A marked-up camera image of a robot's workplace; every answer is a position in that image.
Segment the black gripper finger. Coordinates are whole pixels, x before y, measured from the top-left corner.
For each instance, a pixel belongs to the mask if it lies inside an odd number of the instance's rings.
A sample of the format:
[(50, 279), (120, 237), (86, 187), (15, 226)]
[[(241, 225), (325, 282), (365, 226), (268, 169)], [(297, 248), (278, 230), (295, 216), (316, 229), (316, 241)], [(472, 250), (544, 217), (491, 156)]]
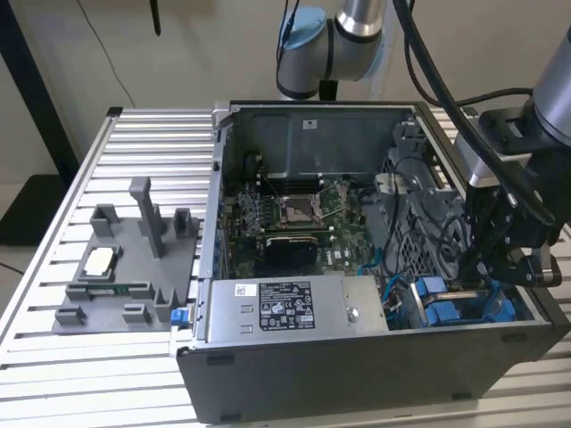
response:
[(515, 247), (510, 243), (513, 218), (494, 220), (484, 232), (484, 265), (493, 279), (525, 279), (525, 270), (511, 253)]
[(479, 276), (478, 265), (490, 253), (492, 244), (488, 234), (493, 234), (492, 214), (499, 200), (500, 187), (467, 188), (465, 220), (469, 224), (469, 246), (459, 259), (459, 278), (474, 280)]

